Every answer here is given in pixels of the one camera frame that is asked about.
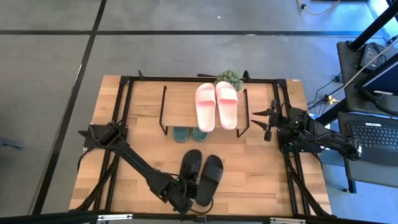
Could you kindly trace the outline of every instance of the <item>shoe shelf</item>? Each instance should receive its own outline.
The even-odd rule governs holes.
[[[195,92],[197,87],[181,86],[173,88],[163,87],[162,105],[160,109],[159,124],[165,135],[169,127],[197,128],[197,112],[195,108]],[[237,92],[238,97],[238,125],[236,135],[241,137],[249,129],[248,90]],[[215,111],[215,128],[222,128],[218,107]]]

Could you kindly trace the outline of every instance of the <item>pink slipper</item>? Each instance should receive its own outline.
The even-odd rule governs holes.
[[[234,87],[228,82],[219,82],[216,96],[221,127],[227,130],[236,128],[238,124],[238,97]]]
[[[209,133],[215,127],[216,96],[211,83],[200,85],[195,93],[197,108],[198,128],[204,133]]]

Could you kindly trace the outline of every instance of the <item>green plant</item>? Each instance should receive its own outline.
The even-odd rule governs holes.
[[[238,72],[234,72],[232,70],[227,70],[227,71],[223,71],[222,74],[219,74],[217,76],[217,81],[221,82],[221,81],[226,81],[228,83],[230,83],[236,91],[239,91],[242,89],[243,87],[243,81],[241,80],[241,76]]]

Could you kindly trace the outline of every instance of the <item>laptop keyboard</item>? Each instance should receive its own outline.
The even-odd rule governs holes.
[[[358,138],[362,147],[373,149],[398,150],[398,129],[366,126],[366,125],[348,125],[352,135]]]

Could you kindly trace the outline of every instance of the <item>black slipper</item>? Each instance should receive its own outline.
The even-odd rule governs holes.
[[[207,206],[210,204],[222,175],[223,162],[218,156],[210,155],[206,160],[200,176],[196,197],[197,204],[201,206]]]
[[[187,194],[190,198],[197,196],[197,178],[201,166],[201,152],[197,149],[189,150],[182,158],[180,177],[187,184]]]

